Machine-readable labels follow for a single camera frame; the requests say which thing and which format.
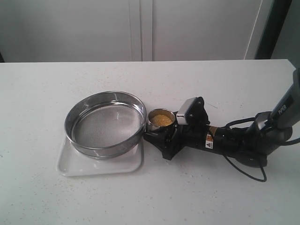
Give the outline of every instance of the sieve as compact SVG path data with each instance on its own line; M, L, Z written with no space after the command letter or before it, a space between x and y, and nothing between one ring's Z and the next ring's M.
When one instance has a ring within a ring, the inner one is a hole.
M66 117L65 131L79 152L98 159L113 158L138 144L146 118L140 99L121 91L107 91L77 103Z

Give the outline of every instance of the small metal cup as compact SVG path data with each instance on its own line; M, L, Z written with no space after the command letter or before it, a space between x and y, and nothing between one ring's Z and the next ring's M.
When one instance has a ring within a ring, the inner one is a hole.
M168 126L158 126L155 125L151 122L151 120L153 119L153 117L157 116L157 115L164 115L167 116L168 118L170 118L170 120L172 121L172 123ZM170 126L173 125L173 123L175 122L175 115L174 113L172 113L170 110L167 109L154 109L152 110L149 114L148 114L148 118L147 118L147 131L151 131L151 132L159 132L162 131L163 129L166 129Z

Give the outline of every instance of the white tray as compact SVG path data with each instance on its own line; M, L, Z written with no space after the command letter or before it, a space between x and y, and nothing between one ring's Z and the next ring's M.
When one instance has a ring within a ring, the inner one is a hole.
M78 152L66 138L60 150L56 169L63 176L129 173L142 163L143 139L124 155L97 160Z

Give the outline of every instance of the white countertop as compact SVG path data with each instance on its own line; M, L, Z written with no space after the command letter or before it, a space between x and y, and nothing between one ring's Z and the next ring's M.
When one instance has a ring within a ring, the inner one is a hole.
M223 126L272 110L293 71L287 60L0 64L0 224L299 224L299 145L268 157L266 183L200 150L167 161L148 142L133 173L68 178L55 168L65 116L91 94L126 91L148 111L203 96Z

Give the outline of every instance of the white cabinet door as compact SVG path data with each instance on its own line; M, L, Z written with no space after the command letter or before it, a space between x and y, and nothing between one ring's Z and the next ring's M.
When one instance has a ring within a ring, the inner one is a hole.
M273 0L153 0L153 60L253 59Z
M0 0L7 62L139 61L139 0Z

